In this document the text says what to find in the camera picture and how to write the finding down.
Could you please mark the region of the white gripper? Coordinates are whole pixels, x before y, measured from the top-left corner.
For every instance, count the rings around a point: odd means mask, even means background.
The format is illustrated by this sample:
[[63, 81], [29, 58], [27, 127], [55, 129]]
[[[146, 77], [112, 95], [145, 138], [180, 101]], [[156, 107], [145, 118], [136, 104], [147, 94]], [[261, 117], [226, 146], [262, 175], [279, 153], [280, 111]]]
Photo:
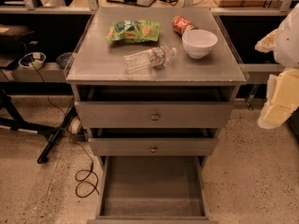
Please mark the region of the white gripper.
[[274, 51], [277, 63], [286, 68], [278, 76], [270, 75], [267, 80], [266, 102], [263, 105], [258, 126], [275, 129], [281, 126], [299, 107], [299, 4], [279, 25], [255, 47], [257, 51]]

